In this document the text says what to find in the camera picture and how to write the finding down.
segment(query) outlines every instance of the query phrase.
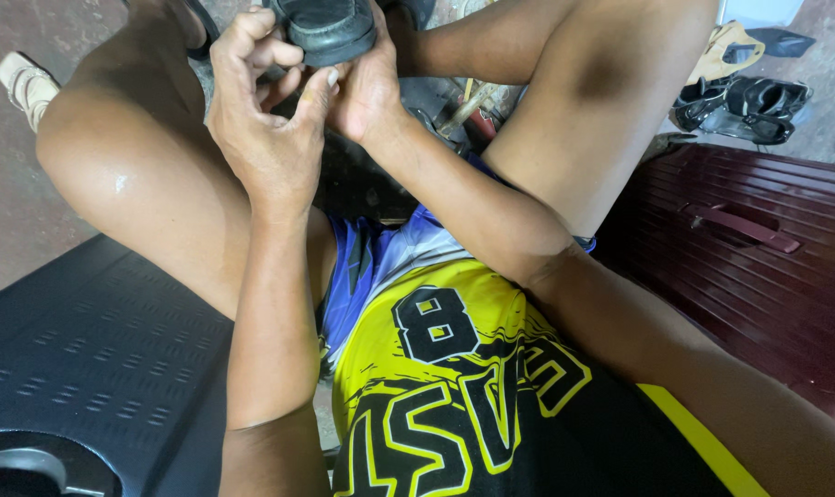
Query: basketball jersey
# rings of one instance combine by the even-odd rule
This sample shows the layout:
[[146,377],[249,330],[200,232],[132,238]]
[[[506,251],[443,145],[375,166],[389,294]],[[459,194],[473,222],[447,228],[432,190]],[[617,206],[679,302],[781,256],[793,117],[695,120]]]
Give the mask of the basketball jersey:
[[569,346],[475,259],[368,301],[333,404],[339,496],[767,495],[665,389]]

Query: blue shorts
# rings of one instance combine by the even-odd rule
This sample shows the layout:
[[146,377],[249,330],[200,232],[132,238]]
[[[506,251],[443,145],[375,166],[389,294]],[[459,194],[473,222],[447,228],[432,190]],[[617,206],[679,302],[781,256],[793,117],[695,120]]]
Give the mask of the blue shorts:
[[[469,154],[467,161],[503,183],[477,155]],[[326,215],[338,244],[338,262],[317,310],[317,329],[324,340],[324,360],[332,366],[365,306],[393,281],[412,269],[472,257],[423,204],[398,228],[367,218]],[[575,239],[587,252],[595,248],[594,238]]]

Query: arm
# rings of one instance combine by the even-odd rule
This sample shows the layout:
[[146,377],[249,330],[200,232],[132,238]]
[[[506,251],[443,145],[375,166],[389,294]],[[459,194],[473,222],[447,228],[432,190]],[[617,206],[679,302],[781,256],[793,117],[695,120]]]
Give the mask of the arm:
[[367,152],[494,271],[522,283],[575,244],[546,206],[478,171],[401,105],[388,119],[363,142]]
[[227,368],[221,495],[328,492],[312,398],[319,349],[307,279],[307,217],[252,215]]
[[253,7],[212,48],[215,95],[207,124],[252,211],[227,368],[219,491],[237,497],[329,493],[311,403],[319,345],[307,236],[323,120],[338,73],[318,71],[291,120],[263,113],[297,87],[300,70],[260,90],[257,74],[274,61],[298,64],[303,55],[271,34],[274,20],[269,9]]
[[379,25],[369,62],[349,69],[335,125],[426,205],[470,253],[522,285],[544,315],[623,377],[666,388],[768,491],[835,495],[835,422],[727,355],[665,302],[600,266],[534,199],[475,171],[405,114],[384,89],[392,47]]

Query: red object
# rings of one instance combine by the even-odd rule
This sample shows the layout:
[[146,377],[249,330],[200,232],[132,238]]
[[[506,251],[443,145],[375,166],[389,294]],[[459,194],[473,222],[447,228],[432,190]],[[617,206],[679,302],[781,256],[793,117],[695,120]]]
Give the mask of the red object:
[[835,416],[835,165],[690,145],[639,167],[593,255]]
[[497,130],[494,129],[494,121],[486,118],[481,109],[476,109],[475,112],[470,114],[469,120],[476,123],[476,127],[478,127],[479,132],[486,140],[491,141],[497,136]]

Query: fingernail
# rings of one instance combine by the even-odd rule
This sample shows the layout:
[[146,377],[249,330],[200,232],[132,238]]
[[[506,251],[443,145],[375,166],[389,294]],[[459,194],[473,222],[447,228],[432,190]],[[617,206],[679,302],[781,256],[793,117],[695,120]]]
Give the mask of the fingernail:
[[328,72],[328,87],[333,87],[336,82],[338,82],[338,69],[333,67]]

